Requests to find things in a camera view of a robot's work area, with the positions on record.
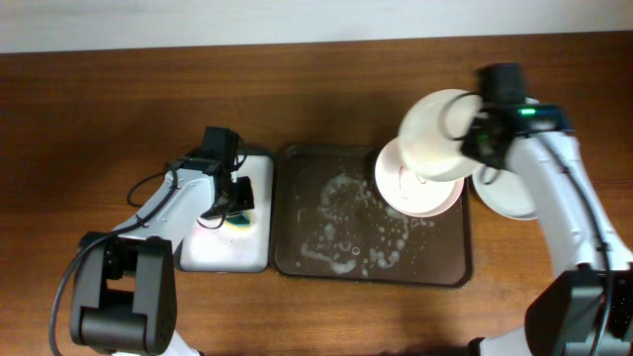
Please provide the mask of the green and yellow sponge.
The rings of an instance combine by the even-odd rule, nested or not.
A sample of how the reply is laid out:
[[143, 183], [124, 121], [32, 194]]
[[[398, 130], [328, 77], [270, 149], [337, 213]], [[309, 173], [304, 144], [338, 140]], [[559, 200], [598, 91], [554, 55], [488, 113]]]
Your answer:
[[231, 228], [249, 229], [253, 225], [251, 211], [243, 211], [240, 213], [229, 215], [225, 219], [225, 224], [227, 224]]

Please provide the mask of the pale grey plate front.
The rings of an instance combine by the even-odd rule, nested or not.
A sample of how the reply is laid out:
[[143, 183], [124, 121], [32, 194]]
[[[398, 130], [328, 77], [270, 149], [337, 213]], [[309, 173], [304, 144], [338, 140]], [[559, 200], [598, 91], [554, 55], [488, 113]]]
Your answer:
[[519, 221], [537, 219], [534, 204], [514, 173], [481, 166], [473, 173], [472, 181], [479, 198], [499, 215]]

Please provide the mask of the white plate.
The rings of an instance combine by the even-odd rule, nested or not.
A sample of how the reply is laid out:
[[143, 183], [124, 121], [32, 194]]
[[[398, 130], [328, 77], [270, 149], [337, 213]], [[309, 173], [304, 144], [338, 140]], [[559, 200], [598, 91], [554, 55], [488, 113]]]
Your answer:
[[438, 216], [460, 198], [464, 180], [435, 182], [408, 169], [399, 152], [399, 139], [394, 138], [380, 151], [374, 178], [383, 199], [396, 211], [416, 217]]
[[405, 115], [399, 129], [399, 151], [405, 166], [436, 182], [465, 178], [481, 164], [461, 152], [461, 137], [481, 109], [479, 95], [444, 89], [426, 95]]

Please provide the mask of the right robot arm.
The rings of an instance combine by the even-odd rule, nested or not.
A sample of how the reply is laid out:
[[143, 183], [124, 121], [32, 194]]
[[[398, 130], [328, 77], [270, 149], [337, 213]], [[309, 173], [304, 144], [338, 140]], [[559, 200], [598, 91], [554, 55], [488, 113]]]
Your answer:
[[557, 104], [529, 102], [516, 63], [478, 72], [482, 107], [461, 153], [516, 174], [533, 201], [550, 252], [553, 282], [524, 324], [472, 340], [472, 355], [629, 355], [632, 252], [588, 179], [572, 127]]

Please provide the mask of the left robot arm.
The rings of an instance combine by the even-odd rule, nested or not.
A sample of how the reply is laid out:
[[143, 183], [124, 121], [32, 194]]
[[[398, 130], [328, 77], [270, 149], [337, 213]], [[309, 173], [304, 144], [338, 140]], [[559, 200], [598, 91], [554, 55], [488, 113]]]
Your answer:
[[161, 188], [109, 232], [90, 231], [61, 280], [73, 285], [71, 340], [103, 355], [194, 355], [176, 331], [174, 253], [197, 223], [214, 230], [253, 209], [244, 140], [208, 127], [201, 146], [165, 165]]

